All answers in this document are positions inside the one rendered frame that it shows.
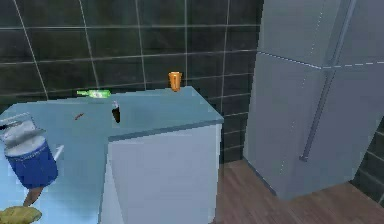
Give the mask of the orange cup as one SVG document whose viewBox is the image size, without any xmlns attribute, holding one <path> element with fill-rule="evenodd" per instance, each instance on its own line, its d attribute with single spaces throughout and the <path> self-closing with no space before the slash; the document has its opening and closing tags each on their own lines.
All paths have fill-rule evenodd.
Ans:
<svg viewBox="0 0 384 224">
<path fill-rule="evenodd" d="M 182 73 L 181 72 L 170 72 L 168 74 L 168 77 L 169 77 L 169 82 L 170 82 L 170 88 L 174 92 L 178 92 L 180 90 Z"/>
</svg>

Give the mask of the white counter cabinet blue top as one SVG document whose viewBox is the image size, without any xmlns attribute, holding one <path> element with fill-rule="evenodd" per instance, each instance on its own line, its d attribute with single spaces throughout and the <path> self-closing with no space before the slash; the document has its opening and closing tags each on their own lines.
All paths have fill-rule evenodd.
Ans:
<svg viewBox="0 0 384 224">
<path fill-rule="evenodd" d="M 16 103 L 0 119 L 24 113 L 65 146 L 37 224 L 213 221 L 223 118 L 193 87 Z"/>
</svg>

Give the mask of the dark pepper shaker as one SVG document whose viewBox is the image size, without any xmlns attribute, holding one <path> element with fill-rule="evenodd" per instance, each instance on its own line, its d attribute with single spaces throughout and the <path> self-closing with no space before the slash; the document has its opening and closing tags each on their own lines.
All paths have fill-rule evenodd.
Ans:
<svg viewBox="0 0 384 224">
<path fill-rule="evenodd" d="M 116 123 L 120 123 L 120 108 L 117 101 L 113 101 L 112 114 Z"/>
</svg>

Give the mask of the green glass bottle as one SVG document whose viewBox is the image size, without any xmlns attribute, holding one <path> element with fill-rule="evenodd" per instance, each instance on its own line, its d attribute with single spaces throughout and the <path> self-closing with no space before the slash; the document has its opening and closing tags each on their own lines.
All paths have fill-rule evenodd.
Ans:
<svg viewBox="0 0 384 224">
<path fill-rule="evenodd" d="M 88 96 L 91 98 L 108 98 L 111 95 L 109 90 L 78 90 L 77 95 Z"/>
</svg>

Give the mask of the grey fridge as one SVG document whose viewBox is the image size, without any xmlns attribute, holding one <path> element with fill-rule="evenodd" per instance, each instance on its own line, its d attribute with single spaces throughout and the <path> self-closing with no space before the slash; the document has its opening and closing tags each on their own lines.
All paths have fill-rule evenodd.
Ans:
<svg viewBox="0 0 384 224">
<path fill-rule="evenodd" d="M 264 0 L 243 156 L 290 200 L 354 178 L 384 118 L 384 0 L 358 0 L 307 162 L 341 0 Z"/>
</svg>

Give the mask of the white thin stick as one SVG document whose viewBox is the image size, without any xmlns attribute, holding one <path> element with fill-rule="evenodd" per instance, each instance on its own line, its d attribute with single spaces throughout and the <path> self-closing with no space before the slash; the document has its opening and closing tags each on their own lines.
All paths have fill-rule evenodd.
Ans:
<svg viewBox="0 0 384 224">
<path fill-rule="evenodd" d="M 56 148 L 56 153 L 55 155 L 53 156 L 54 160 L 57 161 L 58 158 L 60 157 L 60 155 L 62 154 L 62 152 L 64 151 L 64 145 L 60 145 Z"/>
</svg>

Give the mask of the yellow green lumpy food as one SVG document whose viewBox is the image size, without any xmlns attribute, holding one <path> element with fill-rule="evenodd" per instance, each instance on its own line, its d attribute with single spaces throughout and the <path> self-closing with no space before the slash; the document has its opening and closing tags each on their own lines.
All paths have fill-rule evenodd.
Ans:
<svg viewBox="0 0 384 224">
<path fill-rule="evenodd" d="M 0 224 L 32 224 L 42 217 L 34 207 L 12 206 L 0 210 Z"/>
</svg>

